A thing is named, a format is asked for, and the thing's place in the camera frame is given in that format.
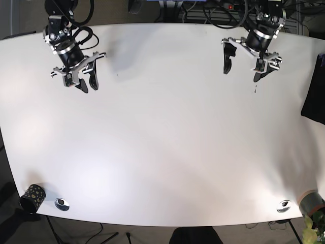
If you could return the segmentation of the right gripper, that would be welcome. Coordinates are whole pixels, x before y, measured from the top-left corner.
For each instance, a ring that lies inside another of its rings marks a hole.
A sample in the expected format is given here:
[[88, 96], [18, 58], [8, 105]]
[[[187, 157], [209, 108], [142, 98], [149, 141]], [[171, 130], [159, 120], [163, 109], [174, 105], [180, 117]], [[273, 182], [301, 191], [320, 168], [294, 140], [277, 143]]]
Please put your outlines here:
[[92, 89], [98, 90], [99, 83], [96, 73], [96, 61], [106, 54], [94, 52], [92, 56], [84, 55], [81, 45], [96, 35], [89, 27], [77, 28], [73, 32], [72, 24], [62, 15], [51, 15], [48, 18], [48, 25], [43, 30], [43, 37], [53, 54], [58, 55], [63, 63], [61, 68], [55, 67], [51, 77], [61, 75], [65, 87], [76, 87], [88, 93], [85, 80], [79, 78], [79, 72], [89, 74], [89, 84]]

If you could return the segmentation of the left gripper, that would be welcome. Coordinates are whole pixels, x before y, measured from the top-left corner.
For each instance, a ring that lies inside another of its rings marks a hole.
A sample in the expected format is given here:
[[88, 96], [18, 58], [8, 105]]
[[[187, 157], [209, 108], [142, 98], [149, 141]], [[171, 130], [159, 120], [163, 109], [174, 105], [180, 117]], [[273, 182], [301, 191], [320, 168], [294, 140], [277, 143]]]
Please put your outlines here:
[[223, 73], [228, 74], [232, 68], [231, 57], [236, 56], [236, 50], [242, 49], [251, 58], [256, 59], [255, 76], [253, 82], [258, 82], [273, 71], [280, 69], [282, 58], [279, 53], [268, 51], [273, 39], [276, 39], [280, 30], [286, 22], [286, 12], [283, 9], [282, 1], [257, 1], [256, 22], [244, 13], [240, 23], [248, 31], [246, 38], [240, 39], [225, 38], [221, 41], [223, 45]]

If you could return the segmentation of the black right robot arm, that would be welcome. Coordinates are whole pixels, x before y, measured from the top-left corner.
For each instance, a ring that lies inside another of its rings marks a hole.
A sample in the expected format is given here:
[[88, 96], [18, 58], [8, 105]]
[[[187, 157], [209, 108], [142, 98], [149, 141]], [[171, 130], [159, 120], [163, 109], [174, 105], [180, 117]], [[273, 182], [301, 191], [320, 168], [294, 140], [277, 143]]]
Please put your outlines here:
[[55, 67], [50, 76], [61, 75], [65, 87], [75, 87], [88, 93], [84, 79], [79, 78], [79, 72], [89, 75], [89, 85], [98, 90], [99, 83], [96, 73], [96, 61], [105, 57], [105, 53], [94, 52], [92, 56], [84, 55], [81, 48], [91, 38], [100, 40], [93, 30], [86, 26], [94, 13], [94, 1], [90, 1], [90, 10], [84, 21], [77, 22], [73, 11], [78, 1], [45, 1], [48, 14], [48, 24], [43, 30], [44, 41], [51, 48], [54, 55], [58, 55], [63, 63], [61, 68]]

